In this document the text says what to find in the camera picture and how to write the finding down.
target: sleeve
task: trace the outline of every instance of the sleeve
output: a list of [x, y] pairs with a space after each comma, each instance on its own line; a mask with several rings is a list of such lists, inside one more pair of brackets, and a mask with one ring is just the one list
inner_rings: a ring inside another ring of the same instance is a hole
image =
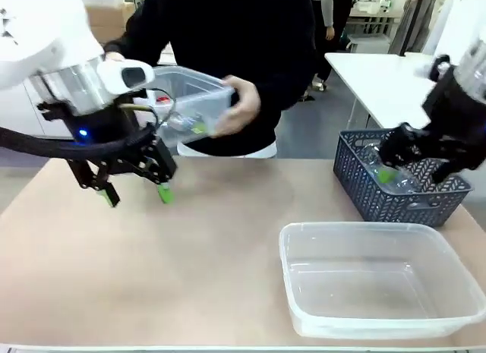
[[281, 0], [276, 50], [267, 63], [273, 71], [255, 82], [262, 112], [282, 111], [299, 101], [316, 72], [311, 0]]
[[169, 15], [168, 0], [145, 0], [128, 19], [123, 36], [108, 42], [105, 52], [119, 52], [126, 58], [155, 66], [170, 40]]
[[333, 25], [334, 2], [333, 0], [320, 0], [324, 25], [331, 27]]

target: basket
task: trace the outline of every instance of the basket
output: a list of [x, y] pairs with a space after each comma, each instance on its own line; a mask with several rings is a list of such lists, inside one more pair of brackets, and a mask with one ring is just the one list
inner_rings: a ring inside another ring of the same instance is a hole
[[390, 129], [342, 131], [334, 173], [367, 222], [413, 222], [442, 226], [472, 191], [471, 185], [459, 175], [451, 175], [444, 182], [435, 184], [431, 175], [443, 161], [423, 159], [406, 166], [421, 185], [420, 192], [390, 194], [384, 191], [358, 154], [366, 145], [386, 140], [390, 132]]

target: person in black sweater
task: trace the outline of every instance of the person in black sweater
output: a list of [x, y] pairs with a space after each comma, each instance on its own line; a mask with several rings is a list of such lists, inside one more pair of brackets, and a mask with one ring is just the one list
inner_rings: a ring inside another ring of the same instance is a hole
[[281, 111], [315, 69], [311, 0], [145, 0], [107, 58], [155, 66], [167, 43], [178, 65], [236, 89], [217, 137], [187, 144], [212, 156], [243, 156], [275, 142]]

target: empty plastic container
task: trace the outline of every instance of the empty plastic container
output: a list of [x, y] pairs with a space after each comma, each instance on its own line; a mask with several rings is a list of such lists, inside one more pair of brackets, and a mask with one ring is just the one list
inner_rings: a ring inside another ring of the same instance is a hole
[[486, 314], [486, 297], [439, 232], [418, 224], [287, 225], [280, 257], [301, 336], [448, 336]]
[[[214, 134], [221, 115], [231, 105], [232, 87], [218, 78], [179, 66], [155, 69], [155, 81], [147, 89], [161, 89], [175, 98], [175, 108], [160, 128], [159, 135], [166, 146], [190, 142]], [[154, 90], [149, 98], [161, 119], [172, 107], [163, 91]]]

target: floor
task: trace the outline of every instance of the floor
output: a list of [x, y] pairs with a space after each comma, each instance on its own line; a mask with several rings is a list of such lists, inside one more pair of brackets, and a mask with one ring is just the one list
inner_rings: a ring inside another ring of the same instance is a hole
[[[339, 132], [346, 128], [354, 97], [335, 74], [325, 93], [313, 93], [316, 101], [299, 103], [282, 114], [276, 129], [279, 158], [333, 159]], [[0, 213], [46, 162], [45, 159], [0, 148]], [[486, 167], [465, 172], [474, 185], [465, 206], [486, 229]]]

